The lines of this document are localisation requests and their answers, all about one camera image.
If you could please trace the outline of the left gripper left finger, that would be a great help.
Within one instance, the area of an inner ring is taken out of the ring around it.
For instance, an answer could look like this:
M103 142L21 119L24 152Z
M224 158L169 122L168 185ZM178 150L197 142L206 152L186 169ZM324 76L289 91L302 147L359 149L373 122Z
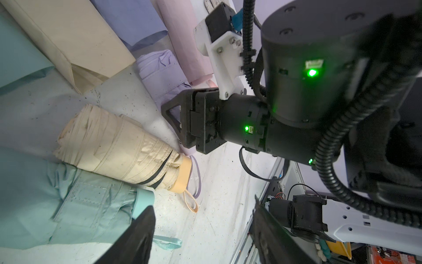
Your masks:
M147 264L149 262L156 217L148 206L105 252L96 264Z

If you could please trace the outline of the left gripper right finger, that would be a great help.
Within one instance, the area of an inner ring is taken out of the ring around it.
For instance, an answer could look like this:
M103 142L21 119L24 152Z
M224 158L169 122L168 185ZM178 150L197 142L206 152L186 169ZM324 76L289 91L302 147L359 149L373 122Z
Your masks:
M313 264L315 261L302 250L286 229L255 198L252 240L262 264Z

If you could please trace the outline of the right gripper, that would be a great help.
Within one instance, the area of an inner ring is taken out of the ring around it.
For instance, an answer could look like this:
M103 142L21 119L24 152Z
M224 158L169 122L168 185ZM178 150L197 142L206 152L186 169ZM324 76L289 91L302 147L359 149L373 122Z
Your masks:
M219 99L217 89L184 90L165 103L162 116L183 147L208 154L226 142L251 152L264 152L312 165L316 130L300 129L277 121L254 96Z

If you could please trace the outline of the purple umbrella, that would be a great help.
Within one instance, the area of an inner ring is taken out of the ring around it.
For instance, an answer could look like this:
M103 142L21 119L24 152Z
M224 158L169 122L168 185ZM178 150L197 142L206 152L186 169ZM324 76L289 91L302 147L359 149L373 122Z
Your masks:
M168 35L150 0L93 0L91 3L131 52L151 46Z
M179 93L192 89L171 50L142 55L136 60L136 65L142 83L159 112Z

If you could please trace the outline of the yellow umbrella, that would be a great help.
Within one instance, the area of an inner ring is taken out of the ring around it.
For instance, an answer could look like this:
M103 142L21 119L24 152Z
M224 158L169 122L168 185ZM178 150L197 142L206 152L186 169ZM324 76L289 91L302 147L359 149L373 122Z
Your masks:
M79 94L135 62L90 1L1 3Z
M79 169L129 184L165 189L192 199L192 159L141 124L86 104L58 137L54 155Z

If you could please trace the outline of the teal umbrella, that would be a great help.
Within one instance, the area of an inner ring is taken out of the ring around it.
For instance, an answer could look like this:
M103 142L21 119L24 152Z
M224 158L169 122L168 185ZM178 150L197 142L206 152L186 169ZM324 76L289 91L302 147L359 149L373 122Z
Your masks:
M7 11L1 12L1 95L46 77L55 66Z
M152 191L1 148L1 247L115 243Z

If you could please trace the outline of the pink umbrella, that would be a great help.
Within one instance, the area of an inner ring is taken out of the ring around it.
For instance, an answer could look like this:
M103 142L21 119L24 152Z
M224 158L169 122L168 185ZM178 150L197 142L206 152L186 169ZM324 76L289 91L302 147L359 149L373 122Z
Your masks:
M187 81L198 86L212 79L211 62L196 46L194 30L199 20L192 2L152 1L152 4L167 28L173 51Z

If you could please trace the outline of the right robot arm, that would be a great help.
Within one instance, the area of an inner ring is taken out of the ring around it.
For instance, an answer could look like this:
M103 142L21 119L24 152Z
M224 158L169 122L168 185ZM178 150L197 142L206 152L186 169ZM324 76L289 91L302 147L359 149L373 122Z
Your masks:
M257 202L263 264L311 264L296 239L422 252L421 1L292 1L263 23L221 3L195 29L217 87L162 106L182 144L231 142L314 169L332 194Z

